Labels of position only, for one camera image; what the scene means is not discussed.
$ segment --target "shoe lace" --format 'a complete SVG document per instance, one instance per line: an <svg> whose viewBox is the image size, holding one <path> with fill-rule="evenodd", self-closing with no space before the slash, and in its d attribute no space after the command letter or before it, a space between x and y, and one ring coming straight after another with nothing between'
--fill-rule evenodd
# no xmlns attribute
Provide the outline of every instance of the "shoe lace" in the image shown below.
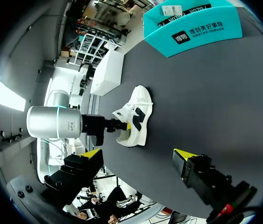
<svg viewBox="0 0 263 224"><path fill-rule="evenodd" d="M127 103L129 106L135 106L135 105L153 105L153 103L144 102L142 100L136 100L136 101L129 101Z"/></svg>
<svg viewBox="0 0 263 224"><path fill-rule="evenodd" d="M148 103L148 102L144 102L142 100L136 100L136 101L129 101L126 106L129 108L129 110L131 111L131 114L134 114L134 111L137 109L138 105L152 105L153 103Z"/></svg>

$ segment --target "teal box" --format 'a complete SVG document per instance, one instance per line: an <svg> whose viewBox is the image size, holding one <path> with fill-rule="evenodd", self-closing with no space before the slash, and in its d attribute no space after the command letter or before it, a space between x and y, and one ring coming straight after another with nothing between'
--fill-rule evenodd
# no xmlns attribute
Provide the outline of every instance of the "teal box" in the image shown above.
<svg viewBox="0 0 263 224"><path fill-rule="evenodd" d="M164 16L162 6L182 6L182 16ZM144 40L166 57L242 37L237 9L226 0L166 0L144 14Z"/></svg>

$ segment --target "white sneaker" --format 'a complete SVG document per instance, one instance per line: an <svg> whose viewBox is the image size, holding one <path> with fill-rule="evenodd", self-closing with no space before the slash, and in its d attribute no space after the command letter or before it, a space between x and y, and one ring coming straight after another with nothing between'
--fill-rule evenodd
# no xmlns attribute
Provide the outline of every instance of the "white sneaker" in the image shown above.
<svg viewBox="0 0 263 224"><path fill-rule="evenodd" d="M129 123L131 128L121 131L117 142L126 147L144 146L147 137L147 122L152 113L152 105L148 90L138 85L132 92L131 99L120 110L113 112L121 122Z"/></svg>

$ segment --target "person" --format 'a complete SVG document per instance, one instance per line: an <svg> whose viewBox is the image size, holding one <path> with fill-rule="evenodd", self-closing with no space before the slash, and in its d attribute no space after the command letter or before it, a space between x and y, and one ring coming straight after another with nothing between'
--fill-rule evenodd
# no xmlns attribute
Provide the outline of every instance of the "person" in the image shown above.
<svg viewBox="0 0 263 224"><path fill-rule="evenodd" d="M105 202L99 203L97 198L92 198L91 201L78 207L78 218L83 220L97 219L97 222L102 224L116 224L119 222L119 218L136 212L141 205L141 197L142 194L137 192L136 201L124 208L118 207L117 202L127 201L128 199L123 190L116 187Z"/></svg>

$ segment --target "shoe sole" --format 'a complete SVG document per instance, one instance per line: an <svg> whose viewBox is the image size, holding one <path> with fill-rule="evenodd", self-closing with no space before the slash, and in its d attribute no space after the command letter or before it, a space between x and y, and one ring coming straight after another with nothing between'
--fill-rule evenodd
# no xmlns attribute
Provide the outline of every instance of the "shoe sole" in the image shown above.
<svg viewBox="0 0 263 224"><path fill-rule="evenodd" d="M146 88L145 88L145 90L147 91L148 96L149 96L149 103L152 103L152 100L151 100L149 91L148 91ZM142 128L141 128L141 131L140 131L140 133L139 133L139 134L140 134L140 137L139 137L139 140L138 140L137 145L144 146L145 143L146 143L146 138L147 138L147 122L148 122L148 119L149 119L149 117L151 116L151 114L152 114L152 105L148 107L147 114L146 114L145 117L144 117L144 120L143 120L143 123L142 123Z"/></svg>

